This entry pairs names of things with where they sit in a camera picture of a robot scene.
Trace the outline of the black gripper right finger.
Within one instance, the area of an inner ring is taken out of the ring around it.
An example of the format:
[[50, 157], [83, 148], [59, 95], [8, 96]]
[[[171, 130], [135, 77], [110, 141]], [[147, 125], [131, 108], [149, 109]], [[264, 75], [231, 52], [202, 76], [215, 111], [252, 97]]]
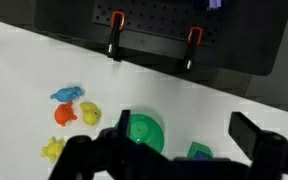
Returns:
[[260, 129], [241, 112], [231, 113], [228, 133], [250, 160], [269, 157], [272, 153], [271, 133]]

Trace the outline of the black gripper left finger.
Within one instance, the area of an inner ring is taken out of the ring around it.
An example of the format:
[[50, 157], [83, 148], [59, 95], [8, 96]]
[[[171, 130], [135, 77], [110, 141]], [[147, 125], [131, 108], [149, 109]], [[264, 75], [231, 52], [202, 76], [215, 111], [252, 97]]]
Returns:
[[129, 124], [130, 124], [130, 110], [123, 110], [121, 112], [121, 116], [118, 122], [118, 133], [122, 136], [128, 136], [129, 135]]

